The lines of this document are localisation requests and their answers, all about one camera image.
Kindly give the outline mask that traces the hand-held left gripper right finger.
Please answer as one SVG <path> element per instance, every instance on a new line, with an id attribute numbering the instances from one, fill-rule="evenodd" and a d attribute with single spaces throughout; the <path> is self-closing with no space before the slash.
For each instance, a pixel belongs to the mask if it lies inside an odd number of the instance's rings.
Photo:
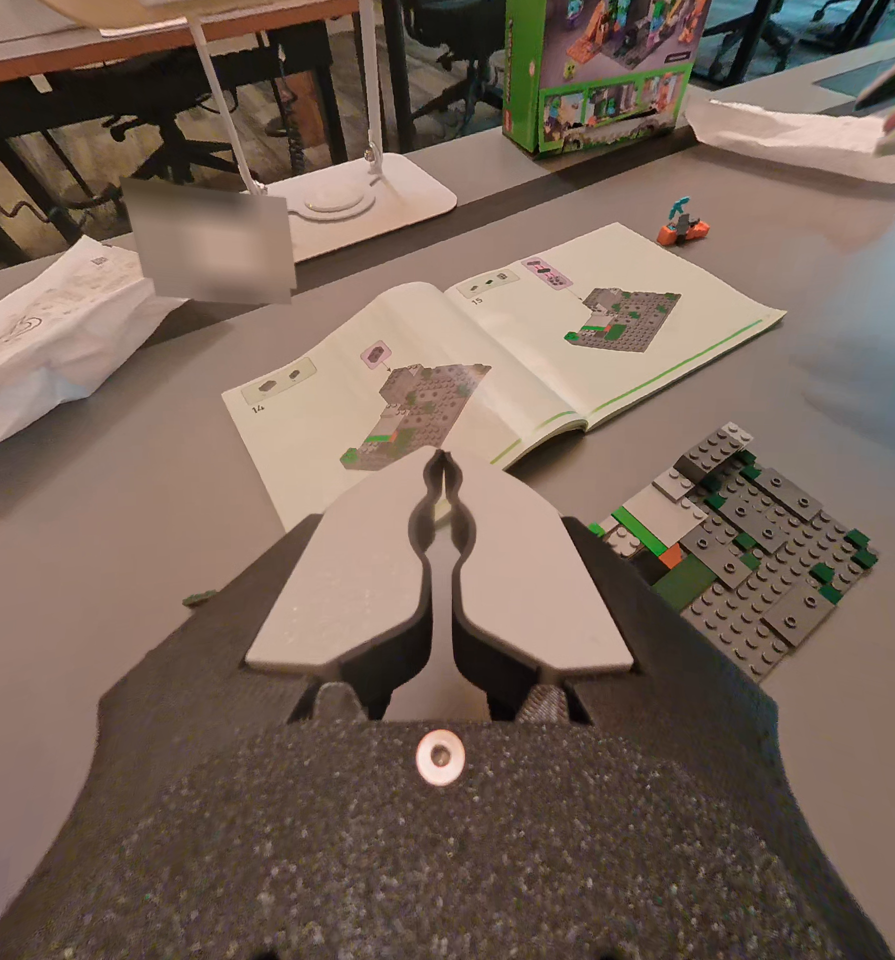
<path id="1" fill-rule="evenodd" d="M 514 720 L 538 685 L 629 673 L 633 654 L 561 513 L 468 452 L 443 453 L 443 478 L 453 658 L 490 718 Z"/>

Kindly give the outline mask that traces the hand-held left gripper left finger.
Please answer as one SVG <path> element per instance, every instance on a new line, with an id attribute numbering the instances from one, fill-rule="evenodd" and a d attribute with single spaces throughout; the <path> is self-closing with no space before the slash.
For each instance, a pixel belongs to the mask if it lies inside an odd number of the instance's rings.
<path id="1" fill-rule="evenodd" d="M 346 683 L 381 717 L 430 658 L 427 551 L 443 474 L 443 451 L 423 447 L 344 491 L 320 516 L 246 665 Z"/>

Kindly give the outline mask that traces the grey green brick plate build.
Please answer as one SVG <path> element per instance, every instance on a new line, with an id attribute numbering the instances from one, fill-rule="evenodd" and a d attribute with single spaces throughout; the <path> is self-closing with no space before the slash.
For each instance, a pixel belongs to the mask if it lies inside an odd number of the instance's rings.
<path id="1" fill-rule="evenodd" d="M 728 421 L 588 529 L 755 683 L 880 558 Z"/>

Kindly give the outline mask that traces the brick instruction booklet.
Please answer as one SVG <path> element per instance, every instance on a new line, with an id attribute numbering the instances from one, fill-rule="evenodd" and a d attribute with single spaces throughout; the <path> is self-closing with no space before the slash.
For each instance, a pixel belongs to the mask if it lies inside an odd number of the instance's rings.
<path id="1" fill-rule="evenodd" d="M 783 316 L 611 223 L 445 290 L 396 285 L 222 399 L 289 530 L 421 449 L 509 469 Z"/>

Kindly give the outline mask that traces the grey desk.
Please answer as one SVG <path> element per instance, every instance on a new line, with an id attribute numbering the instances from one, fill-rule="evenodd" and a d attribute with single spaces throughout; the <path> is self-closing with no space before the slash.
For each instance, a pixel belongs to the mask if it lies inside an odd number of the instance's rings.
<path id="1" fill-rule="evenodd" d="M 767 334 L 514 475 L 598 521 L 713 427 L 867 534 L 879 563 L 767 678 L 791 785 L 895 952 L 895 185 L 660 140 L 534 161 L 497 130 L 418 150 L 440 221 L 298 270 L 285 309 L 193 303 L 91 398 L 0 444 L 0 914 L 65 821 L 102 694 L 284 534 L 221 394 L 405 281 L 450 286 L 610 222 L 651 236 L 689 195 L 683 251 L 787 311 Z"/>

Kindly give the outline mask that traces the white desk lamp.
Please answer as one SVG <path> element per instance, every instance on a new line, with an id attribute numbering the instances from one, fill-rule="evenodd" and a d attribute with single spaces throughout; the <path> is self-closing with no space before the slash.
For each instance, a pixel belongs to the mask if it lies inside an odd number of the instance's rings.
<path id="1" fill-rule="evenodd" d="M 293 253 L 302 261 L 428 221 L 456 207 L 457 198 L 450 189 L 406 156 L 383 150 L 382 94 L 371 2 L 358 2 L 368 114 L 368 146 L 363 158 L 295 176 L 280 186 L 260 185 L 249 170 L 203 29 L 204 18 L 233 18 L 236 10 L 273 7 L 278 2 L 46 1 L 45 5 L 100 31 L 149 31 L 183 18 L 220 111 L 243 185 L 255 196 L 284 198 L 286 210 L 296 220 L 291 227 Z"/>

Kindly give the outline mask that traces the flat white paper sheet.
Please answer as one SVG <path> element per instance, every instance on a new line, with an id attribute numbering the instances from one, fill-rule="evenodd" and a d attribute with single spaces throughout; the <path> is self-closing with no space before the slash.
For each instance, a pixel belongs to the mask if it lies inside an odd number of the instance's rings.
<path id="1" fill-rule="evenodd" d="M 895 184 L 895 153 L 876 153 L 877 116 L 781 113 L 739 102 L 692 98 L 685 117 L 702 144 L 749 159 Z"/>

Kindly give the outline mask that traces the small orange brick figure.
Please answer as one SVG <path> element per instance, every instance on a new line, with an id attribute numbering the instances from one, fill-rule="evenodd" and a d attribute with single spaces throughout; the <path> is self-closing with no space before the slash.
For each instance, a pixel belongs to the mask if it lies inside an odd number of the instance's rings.
<path id="1" fill-rule="evenodd" d="M 666 223 L 658 231 L 657 245 L 681 246 L 708 236 L 710 225 L 703 219 L 691 215 L 688 210 L 690 202 L 691 197 L 683 196 L 671 204 Z"/>

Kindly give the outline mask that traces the green toy box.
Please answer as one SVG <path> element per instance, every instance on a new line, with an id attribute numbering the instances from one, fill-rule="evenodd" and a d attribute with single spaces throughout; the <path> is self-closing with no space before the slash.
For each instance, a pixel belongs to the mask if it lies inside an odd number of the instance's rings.
<path id="1" fill-rule="evenodd" d="M 674 129 L 708 1 L 508 1 L 502 132 L 534 156 Z"/>

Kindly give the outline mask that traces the crumpled white paper bag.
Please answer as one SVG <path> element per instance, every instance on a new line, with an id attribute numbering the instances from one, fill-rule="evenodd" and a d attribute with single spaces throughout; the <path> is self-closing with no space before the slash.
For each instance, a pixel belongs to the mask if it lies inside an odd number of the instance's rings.
<path id="1" fill-rule="evenodd" d="M 185 302 L 156 294 L 137 253 L 81 238 L 0 300 L 0 442 L 93 394 Z"/>

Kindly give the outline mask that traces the wood-edged background table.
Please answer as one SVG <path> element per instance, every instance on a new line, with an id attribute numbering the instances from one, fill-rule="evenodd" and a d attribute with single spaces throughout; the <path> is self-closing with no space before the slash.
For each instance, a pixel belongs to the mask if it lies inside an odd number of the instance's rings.
<path id="1" fill-rule="evenodd" d="M 209 42 L 239 41 L 357 12 L 358 2 L 246 2 L 234 10 L 205 15 L 202 29 Z M 41 2 L 0 2 L 0 84 L 192 44 L 186 25 L 108 37 L 94 28 L 76 25 Z M 25 200 L 65 243 L 73 244 L 81 237 L 81 227 L 17 152 L 11 136 L 0 137 L 0 163 L 23 191 Z"/>

